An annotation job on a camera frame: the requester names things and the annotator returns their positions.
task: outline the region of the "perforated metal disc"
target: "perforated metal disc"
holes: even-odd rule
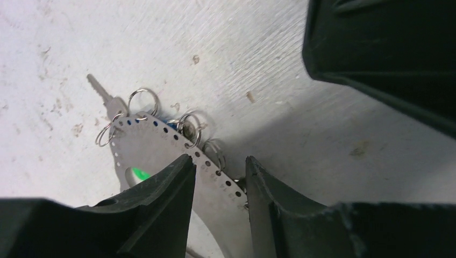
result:
[[[147,120],[117,119],[110,146],[116,163],[121,191],[133,185],[126,171],[132,167],[154,175],[182,154],[189,154],[196,165],[193,210],[203,220],[226,258],[253,257],[247,197],[234,181],[197,147],[173,128],[147,113]]]

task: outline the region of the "green tag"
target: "green tag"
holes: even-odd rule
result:
[[[139,168],[132,168],[132,170],[133,170],[133,173],[136,175],[136,177],[141,180],[146,180],[150,177],[150,175],[148,173],[142,171]]]

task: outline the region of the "silver key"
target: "silver key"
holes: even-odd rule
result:
[[[103,98],[103,105],[106,107],[108,118],[110,120],[113,120],[116,115],[121,113],[128,115],[129,110],[123,99],[109,95],[93,75],[88,74],[87,79],[93,89],[95,89],[95,91]]]

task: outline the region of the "metal ring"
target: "metal ring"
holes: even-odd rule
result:
[[[136,115],[139,117],[139,118],[135,118],[138,121],[147,120],[147,116],[145,116],[145,115],[142,116],[142,117],[140,115],[138,115],[138,114],[136,114]]]
[[[203,147],[201,148],[201,150],[203,152],[205,152],[205,150],[208,147],[210,147],[212,149],[212,151],[215,153],[215,155],[217,156],[218,168],[220,169],[220,171],[225,170],[226,159],[222,153],[222,149],[220,148],[220,146],[211,140],[207,140],[205,143],[203,143]]]
[[[109,142],[114,137],[114,134],[116,133],[117,128],[114,130],[114,132],[112,134],[109,135],[109,139],[104,144],[101,144],[101,138],[104,136],[104,134],[109,129],[109,127],[111,127],[111,125],[112,125],[112,123],[109,122],[109,124],[107,124],[103,129],[101,129],[100,133],[97,135],[97,138],[95,138],[95,144],[99,145],[100,147],[104,147],[109,144]]]
[[[152,97],[154,97],[154,101],[155,101],[155,105],[154,105],[154,110],[152,111],[151,115],[155,116],[158,112],[158,108],[159,108],[159,100],[158,100],[158,96],[155,94],[155,92],[153,92],[151,89],[146,89],[146,88],[142,88],[142,89],[138,89],[138,90],[135,90],[133,93],[130,94],[129,96],[129,102],[128,102],[128,114],[127,116],[131,113],[131,110],[130,110],[130,104],[131,104],[131,99],[138,93],[140,92],[148,92],[149,94],[152,95]]]
[[[119,114],[115,115],[115,116],[113,117],[111,123],[113,123],[114,121],[116,121],[116,119],[119,118],[119,117],[121,117],[121,116],[125,116],[125,114],[124,114],[124,113],[119,113]]]
[[[166,122],[167,125],[177,125],[179,123],[178,119],[171,119]]]
[[[189,144],[184,144],[184,146],[187,148],[187,149],[191,149],[195,146],[197,146],[198,144],[200,144],[200,141],[201,141],[201,123],[200,123],[200,120],[192,113],[185,113],[184,115],[182,115],[182,117],[179,119],[179,121],[177,122],[177,131],[182,134],[182,129],[183,129],[183,126],[184,126],[184,122],[189,118],[189,117],[193,117],[194,120],[196,121],[197,123],[197,126],[196,126],[196,140],[195,142],[192,144],[192,145],[189,145]]]
[[[112,119],[112,121],[109,122],[109,124],[107,124],[103,129],[101,129],[100,133],[97,135],[97,138],[95,138],[95,144],[99,145],[100,147],[104,147],[104,146],[108,145],[109,142],[112,140],[112,138],[114,138],[114,134],[116,133],[117,128],[115,128],[114,132],[109,136],[108,141],[105,142],[104,144],[101,144],[101,138],[104,136],[104,134],[109,129],[109,127],[112,126],[112,123],[116,119],[118,119],[119,117],[124,116],[124,115],[125,115],[124,113],[119,113],[119,114],[115,115],[114,118]]]

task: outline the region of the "hole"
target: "hole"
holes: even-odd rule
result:
[[[119,201],[116,199],[106,199],[106,200],[102,200],[101,202],[97,203],[97,205],[95,205],[94,207],[108,206],[108,205],[116,204],[118,202]]]

